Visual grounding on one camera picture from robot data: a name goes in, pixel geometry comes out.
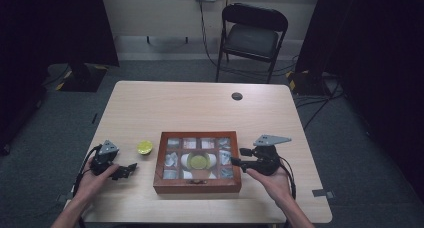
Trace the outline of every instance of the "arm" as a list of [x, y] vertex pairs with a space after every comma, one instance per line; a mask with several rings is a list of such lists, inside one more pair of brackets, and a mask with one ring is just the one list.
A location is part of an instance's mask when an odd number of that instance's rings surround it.
[[246, 172], [265, 187], [293, 227], [314, 227], [291, 196], [287, 173], [281, 167], [271, 176], [264, 176], [253, 169], [247, 169]]
[[[90, 169], [92, 158], [88, 160], [84, 167], [84, 171]], [[53, 223], [52, 228], [56, 227], [75, 227], [78, 219], [84, 210], [90, 205], [96, 197], [100, 189], [106, 183], [110, 175], [112, 175], [119, 165], [112, 165], [102, 174], [95, 176], [91, 171], [84, 173], [81, 179], [79, 189], [75, 197], [68, 203], [62, 213], [57, 217]]]

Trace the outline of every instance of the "hand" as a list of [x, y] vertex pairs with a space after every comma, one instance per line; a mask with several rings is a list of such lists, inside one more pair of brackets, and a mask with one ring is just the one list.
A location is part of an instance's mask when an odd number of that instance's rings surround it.
[[86, 204], [90, 204], [93, 201], [109, 176], [119, 168], [117, 164], [111, 165], [102, 174], [96, 176], [90, 171], [92, 161], [93, 157], [91, 157], [85, 165], [84, 172], [86, 172], [81, 179], [77, 194], [74, 197], [74, 199], [80, 200]]
[[280, 205], [277, 201], [285, 199], [287, 195], [291, 196], [288, 175], [283, 168], [278, 168], [278, 170], [270, 176], [264, 176], [254, 169], [247, 169], [246, 172], [265, 187], [266, 192], [275, 201], [278, 207], [280, 207]]

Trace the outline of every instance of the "black chair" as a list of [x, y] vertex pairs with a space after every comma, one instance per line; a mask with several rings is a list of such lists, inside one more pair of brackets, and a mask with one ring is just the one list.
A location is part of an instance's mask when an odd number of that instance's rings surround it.
[[[227, 35], [227, 24], [233, 23]], [[286, 34], [288, 21], [279, 11], [234, 3], [222, 11], [222, 34], [215, 82], [218, 82], [222, 54], [270, 63], [267, 83]]]

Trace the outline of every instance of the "wooden table top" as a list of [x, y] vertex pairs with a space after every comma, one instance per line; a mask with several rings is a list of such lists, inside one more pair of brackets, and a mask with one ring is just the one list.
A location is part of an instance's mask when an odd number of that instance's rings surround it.
[[[243, 99], [233, 100], [234, 92]], [[276, 147], [293, 168], [297, 202], [313, 223], [331, 221], [326, 197], [312, 194], [312, 190], [322, 189], [322, 184], [287, 86], [121, 81], [112, 92], [89, 150], [110, 140], [120, 149], [115, 163], [138, 163], [138, 167], [128, 179], [108, 181], [84, 214], [86, 222], [285, 221], [263, 186], [245, 173], [236, 194], [156, 194], [153, 178], [164, 131], [236, 131], [239, 148], [254, 148], [253, 142], [262, 134], [291, 138]], [[142, 140], [153, 143], [148, 156], [137, 153]]]

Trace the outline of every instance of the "forearm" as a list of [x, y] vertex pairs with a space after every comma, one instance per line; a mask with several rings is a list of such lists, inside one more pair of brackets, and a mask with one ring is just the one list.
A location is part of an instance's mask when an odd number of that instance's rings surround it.
[[87, 204], [88, 202], [79, 200], [75, 197], [68, 203], [62, 213], [57, 217], [56, 221], [52, 225], [52, 228], [75, 227]]
[[299, 205], [290, 195], [279, 197], [277, 205], [284, 212], [292, 227], [309, 228], [314, 227], [306, 217], [305, 213], [300, 209]]

